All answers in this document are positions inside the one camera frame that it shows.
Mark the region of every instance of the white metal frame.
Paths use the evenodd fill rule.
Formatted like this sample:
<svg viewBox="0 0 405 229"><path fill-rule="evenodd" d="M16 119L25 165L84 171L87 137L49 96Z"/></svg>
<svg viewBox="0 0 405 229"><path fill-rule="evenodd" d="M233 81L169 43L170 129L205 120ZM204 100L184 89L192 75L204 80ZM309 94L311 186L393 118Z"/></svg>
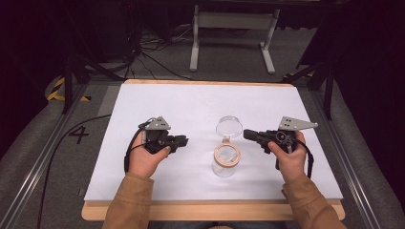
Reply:
<svg viewBox="0 0 405 229"><path fill-rule="evenodd" d="M199 28L231 28L231 29L250 29L267 30L265 42L260 43L263 58L266 62L268 73L275 73L273 62L271 61L268 47L280 10L275 10L273 14L254 14L254 13L227 13L227 12L206 12L200 11L199 6L194 8L194 41L191 51L190 71L195 72L199 60Z"/></svg>

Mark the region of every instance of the metal bracket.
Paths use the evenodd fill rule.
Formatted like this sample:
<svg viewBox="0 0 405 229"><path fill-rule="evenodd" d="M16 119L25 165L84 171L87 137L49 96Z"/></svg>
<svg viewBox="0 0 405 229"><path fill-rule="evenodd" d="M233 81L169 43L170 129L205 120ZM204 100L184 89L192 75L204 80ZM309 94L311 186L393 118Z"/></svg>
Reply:
<svg viewBox="0 0 405 229"><path fill-rule="evenodd" d="M146 125L145 130L147 131L163 131L170 130L170 125L164 120L162 116L159 116Z"/></svg>
<svg viewBox="0 0 405 229"><path fill-rule="evenodd" d="M316 127L318 127L318 123L316 122L307 122L300 119L283 116L280 122L279 130L299 131Z"/></svg>

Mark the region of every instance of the glass jar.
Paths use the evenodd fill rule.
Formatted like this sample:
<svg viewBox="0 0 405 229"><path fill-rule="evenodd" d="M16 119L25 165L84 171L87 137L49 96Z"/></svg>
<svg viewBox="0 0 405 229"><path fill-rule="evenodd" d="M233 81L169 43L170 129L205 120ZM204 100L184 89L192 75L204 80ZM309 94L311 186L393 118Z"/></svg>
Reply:
<svg viewBox="0 0 405 229"><path fill-rule="evenodd" d="M214 150L212 171L219 177L230 177L236 171L236 165L241 160L241 151L230 143L230 138L241 134L242 124L235 116L225 116L217 125L217 134L223 138L223 143Z"/></svg>

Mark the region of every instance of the yellow tape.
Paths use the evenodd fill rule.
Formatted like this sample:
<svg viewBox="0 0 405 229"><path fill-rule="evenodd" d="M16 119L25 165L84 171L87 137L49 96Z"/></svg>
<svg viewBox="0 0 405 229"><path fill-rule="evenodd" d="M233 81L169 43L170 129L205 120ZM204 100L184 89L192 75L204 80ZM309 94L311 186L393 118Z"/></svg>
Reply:
<svg viewBox="0 0 405 229"><path fill-rule="evenodd" d="M65 101L65 96L64 95L58 95L57 92L59 91L60 87L62 84L65 82L65 77L60 76L60 78L57 80L55 83L50 95L48 95L48 100L60 100L60 101ZM92 100L91 96L83 96L80 98L80 101L82 102L89 102Z"/></svg>

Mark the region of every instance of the gray carpet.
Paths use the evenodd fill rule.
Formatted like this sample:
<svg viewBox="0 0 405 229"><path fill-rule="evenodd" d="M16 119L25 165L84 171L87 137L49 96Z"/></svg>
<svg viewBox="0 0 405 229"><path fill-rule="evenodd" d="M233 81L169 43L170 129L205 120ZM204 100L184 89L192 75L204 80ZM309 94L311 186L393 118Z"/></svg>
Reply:
<svg viewBox="0 0 405 229"><path fill-rule="evenodd" d="M314 30L277 30L270 45L270 54L276 69L269 75L258 49L258 42L264 37L260 31L249 31L235 35L225 31L206 31L201 37L201 50L198 71L188 71L191 55L191 41L167 47L162 51L147 52L174 73L206 81L277 82L286 73L295 73L296 64L314 34ZM179 79L149 58L139 59L158 79ZM136 60L128 77L152 78L152 74ZM124 76L125 70L117 74ZM297 84L305 83L300 79ZM69 116L65 132L75 124L88 118L110 114L117 97L119 83L112 82L103 75L95 75L84 95L90 102L79 102ZM320 92L310 92L306 87L298 87L311 120L322 120L323 114L317 109L314 98ZM14 197L23 184L25 176L41 153L55 123L61 117L62 101L51 101L27 128L21 133L8 153L0 161L0 218L6 215ZM332 98L332 125L348 153L352 166L361 181L379 228L405 228L401 207L389 184L380 173L373 157L356 128L350 111L335 85ZM108 125L108 118L84 123L85 133L80 143L77 136L67 135L58 147L49 176L46 198L42 213L41 228L100 228L101 222L84 220L80 213L84 193L89 184L99 147ZM359 204L353 196L351 186L339 164L336 148L326 128L326 123L315 129L327 159L342 190L343 206L348 228L372 228L367 226L359 211ZM14 228L36 228L40 196L44 176L33 190Z"/></svg>

